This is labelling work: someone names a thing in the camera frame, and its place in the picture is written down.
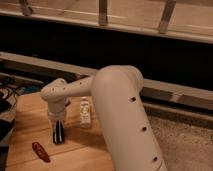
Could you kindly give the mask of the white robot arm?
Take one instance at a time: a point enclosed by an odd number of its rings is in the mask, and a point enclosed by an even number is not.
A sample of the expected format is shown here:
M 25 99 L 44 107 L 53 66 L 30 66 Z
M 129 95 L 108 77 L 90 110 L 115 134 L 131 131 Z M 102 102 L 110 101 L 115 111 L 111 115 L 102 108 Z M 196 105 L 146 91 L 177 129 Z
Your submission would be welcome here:
M 116 171 L 168 171 L 140 99 L 141 72 L 111 65 L 90 77 L 67 83 L 59 78 L 41 90 L 52 123 L 66 116 L 69 97 L 90 96 Z

